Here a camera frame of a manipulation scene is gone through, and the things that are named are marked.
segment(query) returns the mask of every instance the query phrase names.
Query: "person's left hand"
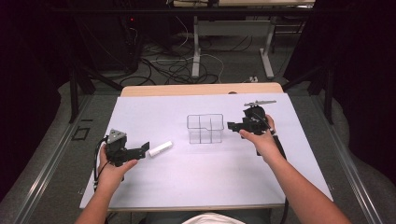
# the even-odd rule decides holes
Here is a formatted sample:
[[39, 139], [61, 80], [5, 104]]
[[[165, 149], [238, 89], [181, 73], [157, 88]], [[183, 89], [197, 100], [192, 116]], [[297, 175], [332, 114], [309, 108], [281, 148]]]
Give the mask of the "person's left hand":
[[119, 167], [108, 163], [106, 157], [106, 144], [103, 144], [100, 148], [100, 164], [98, 167], [98, 172], [100, 172], [102, 169], [103, 170], [99, 175], [99, 182], [96, 191], [102, 191], [102, 193], [109, 193], [112, 195], [119, 187], [125, 173], [136, 164], [137, 160], [127, 161]]

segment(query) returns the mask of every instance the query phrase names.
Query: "forearm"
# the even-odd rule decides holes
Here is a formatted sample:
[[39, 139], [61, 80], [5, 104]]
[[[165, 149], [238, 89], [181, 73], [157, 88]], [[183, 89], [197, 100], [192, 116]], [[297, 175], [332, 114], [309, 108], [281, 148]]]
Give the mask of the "forearm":
[[326, 195], [282, 157], [277, 156], [268, 164], [302, 223], [350, 223]]
[[96, 191], [76, 223], [105, 223], [111, 196], [111, 194]]

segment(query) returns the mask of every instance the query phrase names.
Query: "table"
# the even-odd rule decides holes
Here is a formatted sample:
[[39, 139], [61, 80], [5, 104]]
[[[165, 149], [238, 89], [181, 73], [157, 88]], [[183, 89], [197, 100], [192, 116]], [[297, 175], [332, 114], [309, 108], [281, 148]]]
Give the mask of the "table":
[[[217, 7], [281, 7], [313, 5], [315, 0], [219, 0]], [[175, 7], [206, 7], [200, 1], [174, 1]], [[251, 35], [266, 36], [264, 48], [260, 49], [262, 64], [267, 78], [274, 78], [274, 72], [268, 58], [268, 51], [276, 27], [276, 17], [269, 21], [199, 21], [194, 16], [194, 57], [192, 64], [193, 77], [199, 76], [199, 63], [201, 49], [199, 48], [199, 35]]]
[[[109, 122], [126, 132], [127, 148], [150, 141], [151, 148], [166, 141], [174, 146], [140, 160], [125, 175], [110, 211], [181, 211], [283, 206], [285, 195], [275, 176], [256, 156], [254, 146], [225, 127], [222, 142], [190, 144], [186, 117], [222, 113], [224, 122], [241, 122], [243, 103], [277, 100], [264, 109], [276, 129], [289, 162], [330, 199], [312, 150], [289, 96], [275, 83], [126, 87]], [[81, 200], [93, 195], [92, 176]]]

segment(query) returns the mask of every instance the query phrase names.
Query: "hand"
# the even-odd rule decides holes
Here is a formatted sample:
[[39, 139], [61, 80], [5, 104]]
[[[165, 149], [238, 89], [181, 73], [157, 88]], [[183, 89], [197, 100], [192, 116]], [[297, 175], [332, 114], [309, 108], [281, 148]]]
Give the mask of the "hand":
[[[271, 116], [266, 115], [265, 117], [267, 117], [268, 124], [271, 126], [271, 128], [275, 130], [275, 123]], [[260, 153], [260, 155], [262, 155], [266, 162], [271, 159], [277, 158], [278, 156], [282, 157], [279, 149], [276, 146], [274, 138], [268, 130], [262, 135], [249, 133], [245, 130], [241, 130], [239, 133], [242, 137], [246, 138], [248, 141], [254, 144], [255, 148]]]
[[106, 144], [103, 144], [100, 148], [100, 164], [98, 171], [100, 172], [102, 169], [103, 170], [99, 175], [99, 182], [96, 191], [102, 191], [102, 193], [108, 193], [112, 195], [119, 187], [125, 173], [136, 164], [137, 160], [127, 161], [119, 167], [108, 163], [106, 157]]

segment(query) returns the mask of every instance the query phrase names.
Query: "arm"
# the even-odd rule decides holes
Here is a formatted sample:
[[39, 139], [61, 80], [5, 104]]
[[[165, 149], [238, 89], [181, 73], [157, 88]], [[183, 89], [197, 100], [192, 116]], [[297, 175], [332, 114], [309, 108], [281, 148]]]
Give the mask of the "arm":
[[[271, 117], [267, 118], [270, 126], [274, 127]], [[255, 135], [241, 130], [239, 133], [254, 144], [268, 163], [302, 223], [350, 223], [326, 195], [282, 157], [270, 132]]]
[[127, 161], [120, 167], [107, 163], [105, 145], [102, 145], [98, 170], [103, 169], [103, 171], [99, 176], [98, 187], [76, 223], [105, 223], [111, 197], [119, 187], [125, 173], [136, 164], [137, 160]]

